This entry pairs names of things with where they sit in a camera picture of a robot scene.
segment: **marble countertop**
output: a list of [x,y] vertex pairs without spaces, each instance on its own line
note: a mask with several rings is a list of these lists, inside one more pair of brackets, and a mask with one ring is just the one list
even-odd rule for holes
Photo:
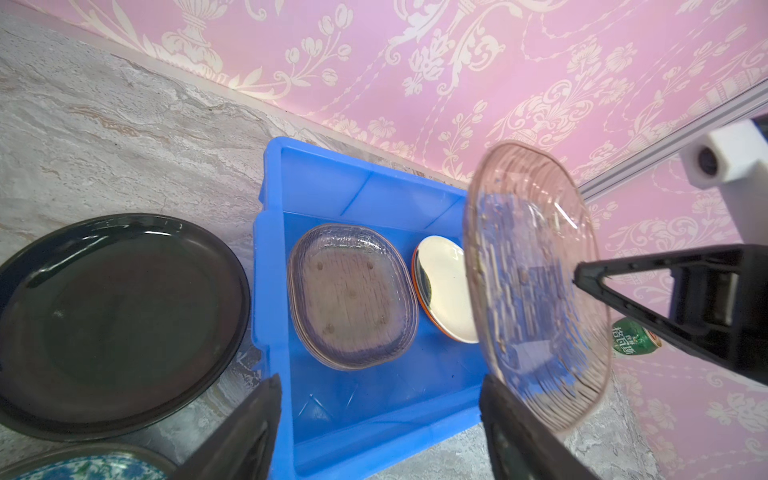
[[[181,217],[220,237],[253,283],[251,226],[266,143],[284,135],[422,176],[423,169],[296,126],[10,15],[0,15],[0,262],[106,214]],[[165,420],[117,439],[183,462],[259,382],[248,340],[221,378]],[[603,478],[660,478],[623,394],[565,440]],[[0,426],[0,467],[60,444]],[[481,426],[376,478],[490,478]]]

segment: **green bottle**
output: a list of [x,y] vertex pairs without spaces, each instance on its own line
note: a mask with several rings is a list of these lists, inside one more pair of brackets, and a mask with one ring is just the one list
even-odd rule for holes
[[633,319],[614,323],[614,350],[622,355],[647,355],[661,346],[661,339]]

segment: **black plate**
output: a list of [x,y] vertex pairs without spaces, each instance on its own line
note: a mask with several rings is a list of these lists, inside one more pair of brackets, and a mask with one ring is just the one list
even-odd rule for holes
[[150,214],[56,230],[0,266],[0,422],[59,441],[121,435],[224,371],[250,315],[240,261]]

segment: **blue patterned plate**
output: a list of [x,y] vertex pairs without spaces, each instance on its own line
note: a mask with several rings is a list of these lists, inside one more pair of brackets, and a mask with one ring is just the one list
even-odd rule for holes
[[176,470],[155,452],[114,443],[77,445],[0,471],[0,480],[165,480]]

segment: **oval glass dish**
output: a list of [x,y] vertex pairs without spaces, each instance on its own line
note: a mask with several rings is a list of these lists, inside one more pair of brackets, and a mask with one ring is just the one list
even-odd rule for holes
[[397,249],[358,225],[327,223],[296,242],[288,261],[296,334],[321,363],[360,370],[401,356],[419,308]]

